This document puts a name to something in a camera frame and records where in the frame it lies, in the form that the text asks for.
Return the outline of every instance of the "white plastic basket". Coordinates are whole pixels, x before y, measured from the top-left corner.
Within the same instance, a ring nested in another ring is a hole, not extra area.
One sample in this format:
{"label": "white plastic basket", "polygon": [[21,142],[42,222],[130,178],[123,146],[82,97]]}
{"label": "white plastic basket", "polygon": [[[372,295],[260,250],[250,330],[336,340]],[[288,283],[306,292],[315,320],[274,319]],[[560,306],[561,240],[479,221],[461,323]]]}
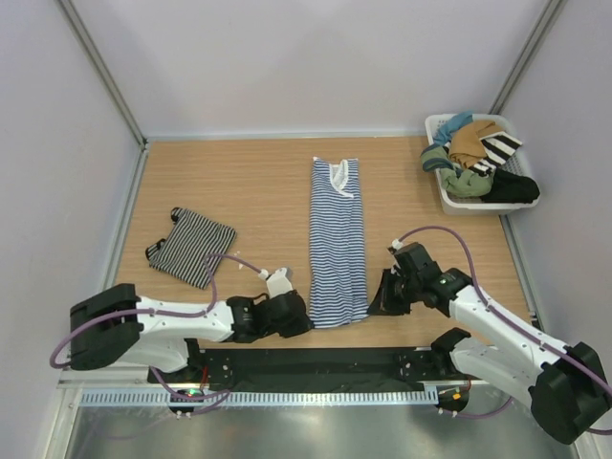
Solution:
{"label": "white plastic basket", "polygon": [[[427,131],[427,139],[429,144],[433,144],[433,136],[438,131],[438,128],[450,120],[453,114],[431,115],[425,120],[425,129]],[[520,139],[516,134],[514,127],[508,120],[499,115],[476,115],[475,120],[493,120],[513,137]],[[521,146],[516,153],[502,166],[502,169],[512,172],[516,175],[528,176],[521,167],[521,157],[525,155],[524,147]],[[442,209],[448,215],[504,215],[513,212],[520,208],[532,208],[537,204],[539,198],[530,204],[504,204],[504,203],[483,203],[478,198],[459,198],[447,193],[440,185],[440,171],[436,170],[436,180],[438,181],[438,191],[440,192],[440,200],[442,201]]]}

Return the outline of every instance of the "white wall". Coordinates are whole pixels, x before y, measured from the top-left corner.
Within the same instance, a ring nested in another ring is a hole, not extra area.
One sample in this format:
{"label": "white wall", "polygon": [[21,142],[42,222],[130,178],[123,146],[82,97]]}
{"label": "white wall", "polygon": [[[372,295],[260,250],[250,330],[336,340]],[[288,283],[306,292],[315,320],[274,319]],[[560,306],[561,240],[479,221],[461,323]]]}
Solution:
{"label": "white wall", "polygon": [[[611,22],[609,1],[568,2],[504,112],[529,146],[542,189],[540,204],[513,214],[512,224],[544,325],[595,347],[609,380]],[[612,428],[612,416],[599,426]]]}
{"label": "white wall", "polygon": [[51,0],[0,14],[0,455],[28,459],[69,308],[100,288],[138,148]]}
{"label": "white wall", "polygon": [[148,136],[424,130],[487,111],[545,0],[75,0]]}

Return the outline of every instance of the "wooden tabletop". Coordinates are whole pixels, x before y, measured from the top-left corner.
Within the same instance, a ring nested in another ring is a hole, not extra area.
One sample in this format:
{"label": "wooden tabletop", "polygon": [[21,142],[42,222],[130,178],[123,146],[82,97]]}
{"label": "wooden tabletop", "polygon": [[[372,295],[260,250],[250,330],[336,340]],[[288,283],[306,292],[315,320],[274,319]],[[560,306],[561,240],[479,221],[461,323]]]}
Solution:
{"label": "wooden tabletop", "polygon": [[[256,141],[156,142],[150,148],[138,201],[123,250],[117,282],[160,300],[206,302],[205,291],[148,266],[144,249],[172,229],[170,211],[189,208],[234,227],[229,249],[269,272],[288,266],[293,284],[308,303],[309,205],[313,156],[327,161],[360,160],[368,296],[377,291],[383,268],[392,264],[391,241],[423,225],[459,231],[473,253],[479,279],[505,307],[527,318],[527,308],[499,218],[449,216],[442,212],[433,174],[420,168],[426,138],[355,138]],[[457,241],[441,231],[412,240],[425,245],[442,270],[468,272]],[[265,283],[254,272],[224,260],[215,275],[219,295],[255,296]],[[278,335],[252,344],[210,343],[204,347],[383,347],[424,346],[461,326],[423,304],[402,317],[369,317],[360,323],[313,330],[291,339]]]}

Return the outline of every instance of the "striped cloth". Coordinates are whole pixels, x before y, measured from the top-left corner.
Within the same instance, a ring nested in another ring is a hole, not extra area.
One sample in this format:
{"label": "striped cloth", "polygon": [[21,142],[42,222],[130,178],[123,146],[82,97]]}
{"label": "striped cloth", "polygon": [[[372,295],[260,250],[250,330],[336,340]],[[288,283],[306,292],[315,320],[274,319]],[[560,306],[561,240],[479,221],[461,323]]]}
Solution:
{"label": "striped cloth", "polygon": [[[481,177],[485,177],[494,172],[498,167],[501,167],[507,160],[516,152],[523,142],[519,139],[507,134],[499,132],[488,137],[480,139],[480,142],[485,148],[486,158],[478,161],[470,167],[470,170],[477,173]],[[445,151],[450,150],[450,142],[444,145]]]}
{"label": "striped cloth", "polygon": [[[174,228],[167,239],[161,239],[145,251],[149,266],[205,289],[210,278],[204,257],[209,253],[225,253],[236,238],[236,231],[186,208],[172,209],[170,218]],[[208,261],[213,274],[219,263],[221,258]]]}
{"label": "striped cloth", "polygon": [[312,181],[309,315],[317,328],[337,327],[368,307],[358,160],[315,158]]}

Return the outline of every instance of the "brown cloth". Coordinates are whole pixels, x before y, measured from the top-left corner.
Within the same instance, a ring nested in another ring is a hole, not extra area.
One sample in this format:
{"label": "brown cloth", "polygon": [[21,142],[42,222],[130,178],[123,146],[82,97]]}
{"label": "brown cloth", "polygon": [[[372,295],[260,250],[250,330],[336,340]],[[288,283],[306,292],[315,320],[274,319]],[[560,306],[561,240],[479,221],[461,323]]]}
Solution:
{"label": "brown cloth", "polygon": [[504,130],[495,121],[477,120],[466,124],[452,136],[448,157],[468,169],[481,159],[487,158],[485,147],[480,140],[499,132]]}

